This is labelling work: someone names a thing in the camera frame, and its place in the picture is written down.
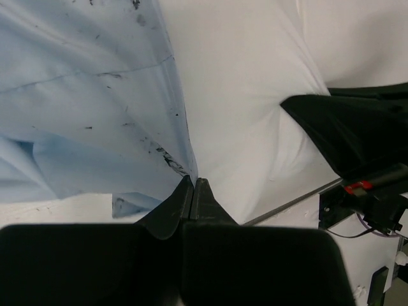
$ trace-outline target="light blue fabric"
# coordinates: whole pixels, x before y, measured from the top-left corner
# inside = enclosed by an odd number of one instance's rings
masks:
[[[1,3],[1,202],[112,193],[123,216],[197,177],[156,0]]]

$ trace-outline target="red component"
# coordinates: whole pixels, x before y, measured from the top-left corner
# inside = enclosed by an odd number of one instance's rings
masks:
[[[364,190],[367,190],[373,188],[373,185],[367,180],[362,180],[360,182],[345,186],[344,190],[346,190],[349,194],[354,194],[353,190],[356,188],[363,188]]]

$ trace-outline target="wire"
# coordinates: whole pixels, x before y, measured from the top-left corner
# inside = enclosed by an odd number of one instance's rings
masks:
[[[367,224],[366,222],[364,222],[362,216],[361,216],[360,214],[357,214],[357,213],[356,213],[356,215],[357,215],[357,219],[361,222],[361,224],[362,224],[367,230],[369,230],[371,227],[368,226],[368,224]],[[376,231],[373,231],[372,233],[373,233],[375,236],[384,237],[384,238],[396,238],[396,237],[399,237],[399,236],[400,236],[400,235],[396,235],[396,234],[393,234],[393,235],[385,235],[385,234],[382,234],[382,233],[377,233]]]
[[[329,231],[328,229],[326,229],[326,231],[329,232],[329,233],[331,233],[331,234],[333,234],[333,235],[335,235],[335,236],[341,237],[341,238],[354,239],[354,238],[362,237],[362,236],[364,236],[364,235],[366,235],[366,234],[372,233],[373,231],[375,231],[375,229],[374,229],[374,228],[366,229],[363,233],[360,233],[360,234],[355,235],[355,236],[343,236],[343,235],[339,235],[339,234],[336,234],[336,233],[334,233],[334,232],[332,232],[332,231]]]

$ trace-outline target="black cable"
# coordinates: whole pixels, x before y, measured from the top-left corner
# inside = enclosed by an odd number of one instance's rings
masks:
[[[341,238],[353,239],[353,238],[358,238],[358,237],[364,236],[364,235],[366,235],[366,234],[368,234],[368,233],[371,233],[371,232],[375,231],[375,229],[374,229],[374,228],[369,228],[369,229],[365,230],[363,233],[360,233],[360,234],[355,235],[355,236],[343,236],[343,235],[339,235],[339,234],[336,234],[336,233],[334,233],[334,232],[332,232],[332,231],[329,231],[328,229],[326,229],[326,231],[328,231],[329,233],[331,233],[331,234],[333,234],[333,235],[335,235],[335,236],[341,237]]]

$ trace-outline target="blue cloth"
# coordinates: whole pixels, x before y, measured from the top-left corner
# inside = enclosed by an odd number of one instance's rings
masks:
[[[0,201],[150,210],[197,167],[156,0],[0,5]]]

